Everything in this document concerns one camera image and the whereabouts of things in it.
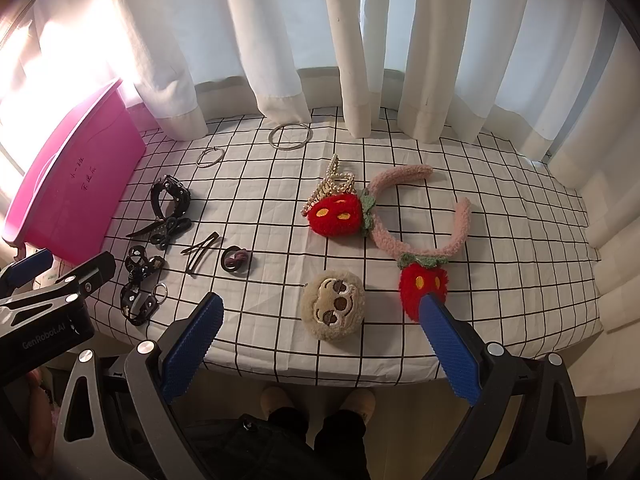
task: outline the grid tablecloth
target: grid tablecloth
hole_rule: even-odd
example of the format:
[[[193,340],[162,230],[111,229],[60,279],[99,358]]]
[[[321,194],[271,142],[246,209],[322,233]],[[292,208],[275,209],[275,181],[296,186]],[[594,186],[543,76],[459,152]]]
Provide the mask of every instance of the grid tablecloth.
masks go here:
[[[472,202],[465,250],[446,266],[447,307],[469,320],[485,341],[505,344],[513,354],[534,357],[558,350],[601,329],[593,281],[595,250],[584,240],[584,204],[575,191],[549,175],[546,165],[514,152],[510,142],[485,132],[473,144],[460,142],[449,127],[434,144],[398,131],[396,113],[381,110],[369,139],[354,139],[340,108],[313,110],[313,138],[285,152],[268,144],[261,116],[213,121],[212,136],[175,142],[146,132],[146,154],[126,187],[104,241],[118,264],[116,277],[88,305],[101,332],[126,342],[158,338],[174,319],[186,317],[213,290],[225,304],[225,319],[205,366],[284,382],[369,386],[443,377],[420,326],[404,316],[399,269],[371,240],[354,235],[327,240],[313,233],[300,209],[324,175],[333,153],[341,171],[353,171],[356,187],[399,164],[429,164],[429,180],[390,188],[378,200],[386,227],[415,247],[446,243],[455,201]],[[302,132],[287,132],[289,140]],[[197,168],[204,147],[220,146],[223,162]],[[192,229],[162,254],[165,270],[148,280],[168,287],[168,299],[152,321],[125,323],[120,288],[127,282],[125,235],[154,219],[152,182],[172,174],[191,190],[187,216]],[[248,272],[220,267],[215,244],[192,276],[180,250],[212,231],[222,247],[253,251]],[[366,288],[361,330],[335,343],[310,336],[298,311],[303,285],[323,269],[348,269]]]

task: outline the person's leg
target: person's leg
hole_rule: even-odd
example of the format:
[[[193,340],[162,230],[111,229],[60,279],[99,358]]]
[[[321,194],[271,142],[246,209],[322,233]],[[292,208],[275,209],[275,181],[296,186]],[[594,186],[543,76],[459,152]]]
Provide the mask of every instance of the person's leg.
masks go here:
[[[294,408],[293,402],[282,388],[270,386],[265,389],[260,396],[260,406],[269,423],[290,431],[302,442],[306,442],[308,420]]]
[[[314,450],[333,471],[349,480],[369,480],[362,437],[376,399],[369,390],[355,390],[340,410],[324,420]]]

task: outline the blue gripper pad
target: blue gripper pad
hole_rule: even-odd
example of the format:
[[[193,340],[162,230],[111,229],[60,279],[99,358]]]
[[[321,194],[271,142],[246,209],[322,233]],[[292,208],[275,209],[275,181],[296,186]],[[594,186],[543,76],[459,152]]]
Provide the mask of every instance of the blue gripper pad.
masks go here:
[[[159,358],[160,391],[167,404],[186,393],[222,326],[224,311],[222,298],[208,292],[187,319],[171,323],[158,340],[161,349],[169,347]]]
[[[420,300],[420,326],[436,352],[454,393],[473,406],[481,393],[478,362],[452,325],[456,321],[450,314],[447,317],[443,309],[446,307],[440,306],[430,294],[423,296]]]
[[[31,256],[14,263],[8,269],[7,282],[13,288],[19,288],[37,275],[46,272],[53,265],[53,254],[48,249],[39,250]]]

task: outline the metal screw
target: metal screw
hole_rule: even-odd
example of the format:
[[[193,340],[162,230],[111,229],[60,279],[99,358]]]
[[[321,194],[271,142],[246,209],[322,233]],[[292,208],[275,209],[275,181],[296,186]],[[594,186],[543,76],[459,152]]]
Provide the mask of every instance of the metal screw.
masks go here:
[[[153,341],[143,341],[138,345],[138,353],[139,354],[148,354],[151,352],[156,344]]]
[[[87,362],[87,361],[90,361],[90,360],[91,360],[91,358],[92,358],[93,356],[94,356],[94,353],[93,353],[91,350],[89,350],[89,349],[87,349],[87,350],[82,350],[82,351],[80,352],[80,357],[78,358],[78,360],[79,360],[81,363],[85,363],[85,362]]]
[[[504,354],[504,346],[502,346],[500,343],[489,343],[486,346],[486,350],[489,352],[489,354],[495,356]]]
[[[562,358],[558,354],[551,353],[546,358],[549,359],[549,362],[554,366],[560,366],[562,364]]]

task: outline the pink fuzzy headband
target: pink fuzzy headband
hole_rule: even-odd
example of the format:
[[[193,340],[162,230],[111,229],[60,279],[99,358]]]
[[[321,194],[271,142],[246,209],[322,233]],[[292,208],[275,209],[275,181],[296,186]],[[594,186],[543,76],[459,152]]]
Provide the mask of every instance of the pink fuzzy headband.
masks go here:
[[[374,177],[367,186],[365,193],[376,199],[379,193],[387,187],[410,182],[412,180],[427,179],[432,172],[433,168],[426,164],[398,166],[391,170],[383,171],[378,176]],[[395,238],[388,230],[386,230],[382,224],[380,216],[375,211],[372,211],[371,216],[373,219],[373,226],[370,230],[372,240],[380,250],[385,251],[385,253],[393,259],[400,260],[400,257],[405,253],[414,254],[415,256],[440,256],[449,258],[456,254],[465,243],[466,236],[469,232],[470,202],[467,198],[463,198],[458,202],[456,205],[453,230],[449,243],[446,246],[437,249],[417,251],[409,244],[401,242]]]

